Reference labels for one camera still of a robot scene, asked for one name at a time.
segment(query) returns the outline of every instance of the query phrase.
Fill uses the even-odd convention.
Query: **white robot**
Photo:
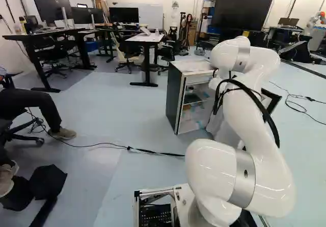
[[[321,21],[321,24],[326,24],[325,12],[317,12],[315,16],[311,17],[302,34],[305,36],[311,36],[312,31],[318,20]]]
[[[235,80],[256,91],[260,99],[261,84],[278,68],[280,58],[273,50],[251,47],[241,36],[218,44],[211,52],[211,64],[219,73],[243,73]],[[216,89],[222,80],[213,79],[210,87]],[[236,88],[223,83],[219,91]],[[294,181],[260,109],[244,90],[232,90],[223,97],[223,115],[247,151],[229,145],[223,132],[220,139],[224,143],[199,139],[189,146],[185,161],[194,200],[188,218],[183,218],[186,224],[181,226],[226,227],[237,220],[242,209],[272,217],[287,215],[295,203]],[[200,221],[191,220],[194,209],[203,216]]]

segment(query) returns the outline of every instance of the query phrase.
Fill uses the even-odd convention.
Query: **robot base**
[[[215,224],[211,225],[206,220],[209,219],[209,216],[205,216],[205,219],[201,214],[203,209],[201,211],[199,210],[200,207],[195,200],[195,195],[188,184],[176,185],[164,189],[138,190],[134,192],[134,227],[257,227],[248,211],[242,209],[234,211],[234,206],[229,204],[233,208],[231,209],[231,213],[227,212],[226,209],[230,210],[227,207],[228,204],[221,200],[221,206],[216,207],[219,209],[220,214],[215,215],[219,219],[214,218],[220,224],[217,225],[217,221],[215,221]],[[226,224],[230,221],[234,223],[231,225]]]

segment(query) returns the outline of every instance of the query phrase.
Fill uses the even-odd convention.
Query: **black pants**
[[[6,119],[26,107],[40,108],[51,131],[59,132],[61,118],[48,93],[22,89],[4,89],[0,92],[0,118]]]

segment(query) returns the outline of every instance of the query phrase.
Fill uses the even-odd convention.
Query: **sneaker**
[[[7,195],[14,187],[10,170],[0,167],[0,198]]]
[[[53,133],[51,130],[48,132],[52,137],[56,139],[72,139],[77,136],[77,133],[73,130],[60,128],[58,133]]]
[[[8,159],[6,161],[2,161],[1,164],[2,165],[0,165],[0,167],[9,170],[12,173],[12,175],[16,175],[19,170],[19,166],[17,162],[14,160]]]

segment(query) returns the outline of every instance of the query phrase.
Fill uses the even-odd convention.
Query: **person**
[[[0,81],[7,74],[7,70],[0,66]],[[61,127],[61,118],[58,109],[48,93],[23,89],[5,89],[0,86],[0,119],[26,107],[40,108],[50,129],[49,135],[57,139],[72,139],[76,132]],[[6,195],[13,187],[12,177],[17,173],[18,165],[8,158],[7,153],[0,145],[0,198]]]

